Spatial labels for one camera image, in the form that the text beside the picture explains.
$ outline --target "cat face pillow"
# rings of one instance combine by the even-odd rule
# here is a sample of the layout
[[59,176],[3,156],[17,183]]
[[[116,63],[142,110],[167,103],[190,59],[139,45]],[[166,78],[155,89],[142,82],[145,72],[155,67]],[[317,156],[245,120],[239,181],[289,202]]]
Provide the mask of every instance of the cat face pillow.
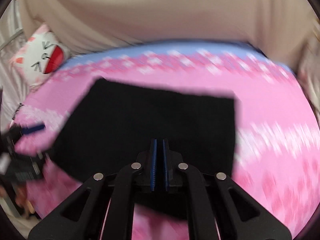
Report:
[[47,24],[43,24],[12,57],[11,65],[30,90],[36,90],[69,57],[69,49],[58,42]]

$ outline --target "metal rivet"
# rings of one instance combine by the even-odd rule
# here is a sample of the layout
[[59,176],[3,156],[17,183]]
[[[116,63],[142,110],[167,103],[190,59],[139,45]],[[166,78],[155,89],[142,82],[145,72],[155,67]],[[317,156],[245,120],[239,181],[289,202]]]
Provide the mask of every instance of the metal rivet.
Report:
[[103,179],[103,174],[102,173],[96,173],[96,174],[94,174],[93,178],[95,180],[101,180],[101,179]]
[[141,164],[140,163],[132,163],[131,164],[131,168],[133,168],[134,170],[140,169],[141,168]]
[[224,180],[227,178],[226,174],[224,174],[223,172],[217,173],[216,177],[217,179],[220,179],[220,180]]
[[188,164],[186,163],[180,163],[178,165],[178,168],[181,169],[181,170],[186,170],[188,168]]

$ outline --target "pink fabric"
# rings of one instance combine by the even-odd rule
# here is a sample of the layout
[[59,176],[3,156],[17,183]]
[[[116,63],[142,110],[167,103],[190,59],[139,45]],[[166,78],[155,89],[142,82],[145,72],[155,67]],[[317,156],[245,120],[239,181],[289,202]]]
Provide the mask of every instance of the pink fabric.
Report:
[[[16,122],[44,121],[47,129],[23,138],[17,150],[32,155],[48,147],[100,76],[183,93],[234,94],[239,100],[233,179],[283,222],[292,236],[308,222],[320,201],[320,132],[290,72],[253,55],[240,59],[205,50],[188,57],[146,53],[136,58],[104,58],[61,69],[30,94],[18,112]],[[50,161],[44,177],[28,183],[29,200],[42,217],[80,186]],[[133,240],[182,240],[188,239],[188,230],[186,223],[136,207],[132,235]]]

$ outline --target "black garment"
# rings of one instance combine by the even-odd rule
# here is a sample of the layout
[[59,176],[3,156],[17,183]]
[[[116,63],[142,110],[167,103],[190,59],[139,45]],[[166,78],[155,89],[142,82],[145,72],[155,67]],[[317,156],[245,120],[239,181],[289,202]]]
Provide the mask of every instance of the black garment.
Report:
[[234,100],[141,88],[99,79],[68,119],[52,160],[85,181],[135,162],[152,138],[201,172],[231,175],[235,147]]

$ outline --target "pink bedding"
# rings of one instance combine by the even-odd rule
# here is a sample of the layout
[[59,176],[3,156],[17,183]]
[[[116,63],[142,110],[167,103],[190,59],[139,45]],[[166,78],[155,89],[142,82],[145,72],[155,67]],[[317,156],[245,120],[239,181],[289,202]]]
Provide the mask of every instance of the pink bedding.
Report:
[[[296,236],[320,201],[320,132],[293,74],[256,57],[203,47],[188,55],[173,47],[167,53],[72,59],[36,93],[29,94],[15,121],[44,121],[47,129],[23,138],[17,150],[34,155],[55,139],[76,104],[100,76],[144,87],[215,96],[235,94],[237,147],[233,179]],[[29,182],[28,198],[46,216],[80,183],[48,161],[44,180]],[[188,239],[185,222],[136,207],[133,240]]]

